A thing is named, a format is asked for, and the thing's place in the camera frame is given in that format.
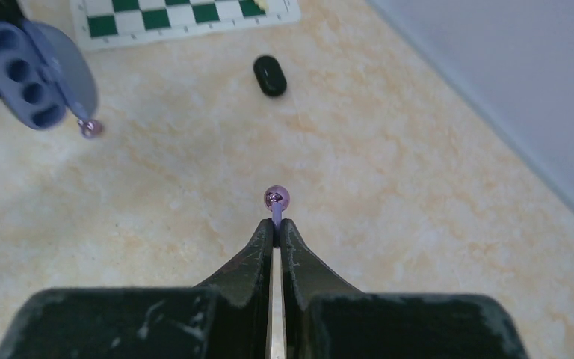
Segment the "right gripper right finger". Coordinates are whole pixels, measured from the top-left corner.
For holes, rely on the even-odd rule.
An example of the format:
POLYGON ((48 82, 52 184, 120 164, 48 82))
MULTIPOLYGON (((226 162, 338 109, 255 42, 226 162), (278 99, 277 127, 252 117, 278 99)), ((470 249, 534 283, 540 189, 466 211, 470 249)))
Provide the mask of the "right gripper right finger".
POLYGON ((368 293, 280 225, 288 358, 526 358, 510 314, 466 293, 368 293))

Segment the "grey purple charging case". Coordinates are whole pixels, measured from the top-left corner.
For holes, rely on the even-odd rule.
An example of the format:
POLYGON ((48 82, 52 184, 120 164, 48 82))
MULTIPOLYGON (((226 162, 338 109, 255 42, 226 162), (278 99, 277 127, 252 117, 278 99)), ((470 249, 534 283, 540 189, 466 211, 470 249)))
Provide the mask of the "grey purple charging case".
POLYGON ((0 100, 34 130, 58 125, 67 111, 94 120, 99 104, 92 72, 75 43, 41 22, 0 21, 0 100))

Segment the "black earbud charging case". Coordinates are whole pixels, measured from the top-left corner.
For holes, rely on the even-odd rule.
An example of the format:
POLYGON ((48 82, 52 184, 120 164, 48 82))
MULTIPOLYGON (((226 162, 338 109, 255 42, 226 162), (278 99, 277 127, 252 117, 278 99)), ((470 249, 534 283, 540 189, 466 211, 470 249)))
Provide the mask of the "black earbud charging case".
POLYGON ((278 97, 286 92, 288 83, 275 57, 259 56, 253 63, 253 72, 264 95, 278 97))

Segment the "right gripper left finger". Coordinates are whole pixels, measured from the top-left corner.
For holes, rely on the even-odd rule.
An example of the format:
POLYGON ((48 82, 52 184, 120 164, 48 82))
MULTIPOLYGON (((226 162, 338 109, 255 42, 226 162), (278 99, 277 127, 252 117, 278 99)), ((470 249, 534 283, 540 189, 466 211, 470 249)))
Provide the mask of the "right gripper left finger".
POLYGON ((53 288, 20 308, 0 358, 267 358, 274 223, 192 287, 53 288))

